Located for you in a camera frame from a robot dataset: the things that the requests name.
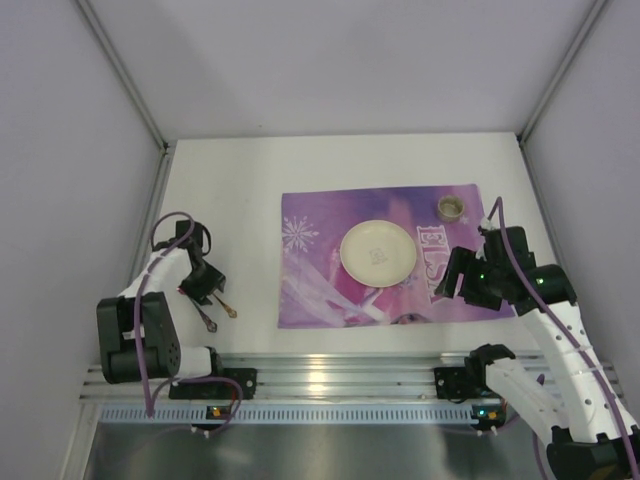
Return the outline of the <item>purple Elsa placemat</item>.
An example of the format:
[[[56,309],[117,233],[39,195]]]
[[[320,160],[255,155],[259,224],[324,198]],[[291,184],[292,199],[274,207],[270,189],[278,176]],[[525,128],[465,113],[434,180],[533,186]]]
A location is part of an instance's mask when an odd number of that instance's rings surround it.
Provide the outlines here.
[[[435,289],[451,251],[477,251],[484,216],[475,184],[285,193],[281,329],[511,318]]]

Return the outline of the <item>cream round plate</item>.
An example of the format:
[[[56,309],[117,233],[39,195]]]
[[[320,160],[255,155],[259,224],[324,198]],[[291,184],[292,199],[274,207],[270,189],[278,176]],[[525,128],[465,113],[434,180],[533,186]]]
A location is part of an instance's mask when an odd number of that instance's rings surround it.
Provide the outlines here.
[[[410,234],[385,220],[369,220],[352,227],[341,241],[339,255],[351,278],[373,288],[403,282],[417,262]]]

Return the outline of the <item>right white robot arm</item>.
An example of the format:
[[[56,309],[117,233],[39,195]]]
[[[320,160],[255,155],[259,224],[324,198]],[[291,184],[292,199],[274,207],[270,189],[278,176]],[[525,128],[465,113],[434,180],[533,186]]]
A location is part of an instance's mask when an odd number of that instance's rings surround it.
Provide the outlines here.
[[[440,368],[437,395],[463,403],[484,393],[509,404],[536,434],[558,479],[636,479],[639,423],[614,393],[582,323],[564,270],[539,266],[521,227],[483,229],[478,251],[452,250],[437,295],[489,310],[512,306],[546,359],[559,395],[530,377],[503,344],[485,344],[461,373]]]

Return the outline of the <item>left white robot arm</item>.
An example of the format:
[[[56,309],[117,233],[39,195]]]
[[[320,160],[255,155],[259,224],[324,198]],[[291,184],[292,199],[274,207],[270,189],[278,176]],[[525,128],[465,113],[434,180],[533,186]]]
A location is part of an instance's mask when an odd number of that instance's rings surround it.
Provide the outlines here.
[[[131,285],[98,303],[100,360],[108,383],[220,373],[214,348],[186,346],[179,337],[191,325],[217,331],[203,308],[224,291],[226,276],[205,260],[210,249],[207,227],[178,220],[174,236],[152,246],[147,266]]]

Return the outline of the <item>iridescent purple fork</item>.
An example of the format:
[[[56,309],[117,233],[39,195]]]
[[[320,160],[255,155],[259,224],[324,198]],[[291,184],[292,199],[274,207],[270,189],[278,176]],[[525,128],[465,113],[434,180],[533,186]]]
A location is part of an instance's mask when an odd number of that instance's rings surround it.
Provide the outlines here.
[[[205,306],[211,306],[212,302],[205,297],[203,300],[197,300],[195,298],[189,297],[189,300],[191,301],[191,303],[194,305],[194,307],[197,310],[197,313],[199,314],[202,322],[204,323],[206,329],[208,332],[210,333],[216,333],[218,330],[218,325],[215,321],[212,320],[212,318],[205,312],[204,307]]]

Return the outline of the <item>gold spoon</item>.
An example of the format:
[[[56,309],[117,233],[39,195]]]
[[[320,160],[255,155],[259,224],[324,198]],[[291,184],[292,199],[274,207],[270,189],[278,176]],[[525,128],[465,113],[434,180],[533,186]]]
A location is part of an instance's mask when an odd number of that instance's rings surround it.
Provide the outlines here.
[[[233,307],[225,303],[217,295],[215,295],[214,298],[217,300],[217,302],[220,304],[220,306],[223,308],[223,310],[226,312],[229,318],[235,319],[237,317],[237,311]]]

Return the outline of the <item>small beige cup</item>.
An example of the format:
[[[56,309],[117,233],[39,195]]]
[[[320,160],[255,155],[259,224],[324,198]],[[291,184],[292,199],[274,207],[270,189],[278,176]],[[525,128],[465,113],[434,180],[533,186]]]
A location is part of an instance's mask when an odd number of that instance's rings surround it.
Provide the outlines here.
[[[456,195],[445,195],[439,198],[436,207],[438,218],[445,223],[454,223],[461,219],[465,212],[464,201]]]

